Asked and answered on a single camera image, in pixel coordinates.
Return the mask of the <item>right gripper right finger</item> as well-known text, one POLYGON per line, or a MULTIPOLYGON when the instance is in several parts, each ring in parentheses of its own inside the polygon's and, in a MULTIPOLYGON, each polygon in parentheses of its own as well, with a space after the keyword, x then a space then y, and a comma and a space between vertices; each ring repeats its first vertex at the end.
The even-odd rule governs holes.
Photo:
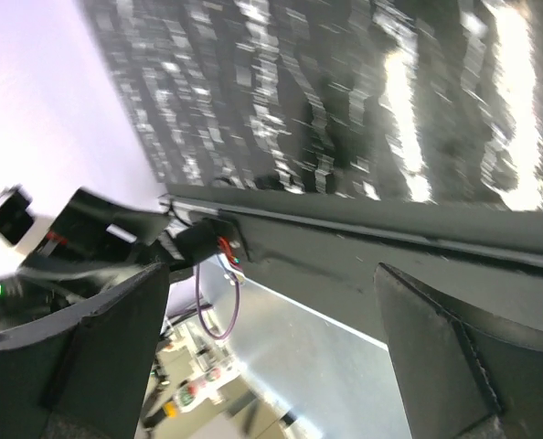
POLYGON ((414 438, 543 438, 543 331, 386 264, 374 276, 414 438))

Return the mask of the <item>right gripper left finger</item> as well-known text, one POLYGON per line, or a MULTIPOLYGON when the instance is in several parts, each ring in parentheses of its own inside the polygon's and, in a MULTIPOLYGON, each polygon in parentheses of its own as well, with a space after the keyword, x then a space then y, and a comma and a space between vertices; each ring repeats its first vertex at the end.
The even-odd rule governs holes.
POLYGON ((0 332, 0 438, 132 438, 168 291, 153 264, 0 332))

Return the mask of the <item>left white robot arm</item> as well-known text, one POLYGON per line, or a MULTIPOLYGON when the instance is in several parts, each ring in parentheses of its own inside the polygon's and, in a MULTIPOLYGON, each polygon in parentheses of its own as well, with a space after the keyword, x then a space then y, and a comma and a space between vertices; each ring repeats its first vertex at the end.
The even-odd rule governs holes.
POLYGON ((217 214, 127 208, 78 189, 52 218, 20 186, 0 192, 0 331, 103 293, 145 265, 164 264, 172 284, 212 256, 240 268, 237 227, 217 214))

